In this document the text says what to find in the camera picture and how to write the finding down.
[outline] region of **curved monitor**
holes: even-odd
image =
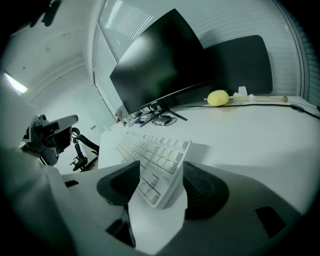
[[[173,9],[131,44],[110,78],[130,114],[202,82],[203,55],[197,36]]]

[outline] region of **monitor stand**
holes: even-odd
[[[149,122],[151,122],[152,120],[158,118],[159,116],[163,115],[163,114],[166,113],[166,112],[169,112],[169,113],[172,114],[173,116],[175,116],[175,117],[177,117],[177,118],[180,118],[180,119],[182,119],[182,120],[184,120],[184,121],[188,121],[188,119],[184,118],[183,116],[181,116],[181,115],[179,115],[179,114],[171,111],[171,110],[168,108],[168,106],[165,105],[164,103],[162,104],[161,107],[162,107],[163,109],[162,109],[159,113],[155,114],[151,119],[145,121],[143,124],[140,125],[140,127],[146,125],[147,123],[149,123]]]

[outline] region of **wooden stick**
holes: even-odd
[[[288,102],[288,97],[283,96],[283,97],[267,97],[267,96],[255,96],[254,97],[257,100],[270,100],[270,101],[280,101],[280,102]],[[249,100],[249,96],[229,96],[229,99],[231,100]]]

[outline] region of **desk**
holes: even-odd
[[[314,106],[300,97],[289,97],[291,102],[320,116]],[[189,154],[188,161],[254,178],[300,213],[308,211],[320,179],[320,120],[277,106],[188,108],[176,112],[188,121],[178,119],[170,126],[149,123],[141,128],[126,128],[119,123],[106,131],[101,136],[99,168],[120,163],[113,148],[127,131],[190,140],[195,148],[190,148],[194,152]],[[183,191],[174,208],[151,215],[150,208],[143,209],[141,198],[134,195],[133,199],[138,209],[129,205],[129,215],[136,248],[154,254],[181,228],[187,195]]]

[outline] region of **ceiling light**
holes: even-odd
[[[25,93],[28,88],[23,86],[21,83],[19,83],[18,81],[16,81],[14,78],[12,78],[10,75],[8,75],[7,73],[4,73],[4,77],[8,80],[8,82],[10,83],[10,85],[16,89],[18,92],[20,93]]]

